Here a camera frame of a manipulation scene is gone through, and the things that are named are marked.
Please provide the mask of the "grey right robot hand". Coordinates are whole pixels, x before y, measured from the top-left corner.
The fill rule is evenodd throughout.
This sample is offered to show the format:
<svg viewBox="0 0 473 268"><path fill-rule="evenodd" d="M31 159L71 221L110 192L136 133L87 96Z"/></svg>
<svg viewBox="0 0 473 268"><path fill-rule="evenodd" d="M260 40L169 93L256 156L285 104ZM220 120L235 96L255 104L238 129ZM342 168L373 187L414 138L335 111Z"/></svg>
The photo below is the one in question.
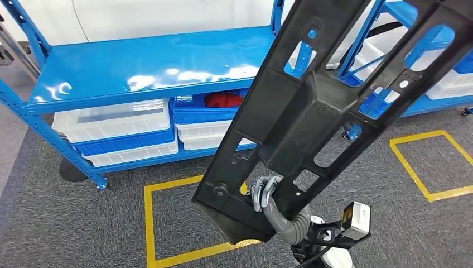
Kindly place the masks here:
<svg viewBox="0 0 473 268"><path fill-rule="evenodd" d="M251 197L254 211L263 213L277 235L285 242L293 244L294 237L290 230L289 221L279 211L272 197L281 179L282 177L280 176L259 177L255 184L250 187L249 196Z"/></svg>

